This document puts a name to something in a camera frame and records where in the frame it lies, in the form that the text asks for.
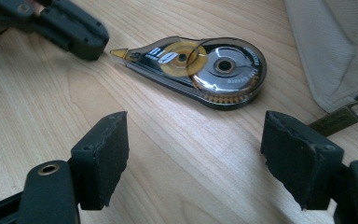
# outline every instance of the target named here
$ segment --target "fabric bag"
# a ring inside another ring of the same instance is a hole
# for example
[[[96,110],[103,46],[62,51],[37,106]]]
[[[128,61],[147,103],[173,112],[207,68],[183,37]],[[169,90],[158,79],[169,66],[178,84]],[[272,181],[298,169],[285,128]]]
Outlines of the fabric bag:
[[[332,112],[358,97],[358,0],[285,0],[313,98]]]

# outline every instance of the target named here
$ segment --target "yellow tape spool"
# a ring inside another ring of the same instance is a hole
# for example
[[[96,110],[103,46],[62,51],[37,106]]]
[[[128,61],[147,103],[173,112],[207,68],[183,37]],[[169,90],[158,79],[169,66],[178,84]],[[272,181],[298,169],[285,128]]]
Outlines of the yellow tape spool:
[[[208,57],[203,46],[194,42],[179,41],[164,49],[165,53],[175,52],[177,56],[168,63],[161,63],[161,70],[173,77],[189,77],[199,72],[206,64]]]

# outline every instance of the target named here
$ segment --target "metal grommet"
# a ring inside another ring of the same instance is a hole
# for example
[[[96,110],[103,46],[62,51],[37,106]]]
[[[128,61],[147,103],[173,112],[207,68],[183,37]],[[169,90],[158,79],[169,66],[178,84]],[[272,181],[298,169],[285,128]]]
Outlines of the metal grommet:
[[[37,172],[39,175],[52,175],[60,169],[60,166],[57,164],[48,164],[40,168]]]

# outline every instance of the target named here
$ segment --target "transparent plastic casing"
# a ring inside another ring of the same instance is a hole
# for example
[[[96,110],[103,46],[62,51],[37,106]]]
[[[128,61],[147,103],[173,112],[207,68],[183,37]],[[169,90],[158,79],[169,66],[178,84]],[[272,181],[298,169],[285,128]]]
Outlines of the transparent plastic casing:
[[[230,37],[171,36],[139,49],[114,49],[111,54],[139,74],[219,110],[249,104],[267,73],[258,48]]]

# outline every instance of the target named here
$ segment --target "correction tape dispenser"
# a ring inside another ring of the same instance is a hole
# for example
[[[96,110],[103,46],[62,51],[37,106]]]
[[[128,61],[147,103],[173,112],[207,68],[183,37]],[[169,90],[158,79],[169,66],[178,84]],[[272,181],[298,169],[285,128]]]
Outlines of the correction tape dispenser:
[[[140,49],[113,49],[115,61],[202,104],[233,110],[260,91],[267,65],[252,44],[237,38],[171,36]]]

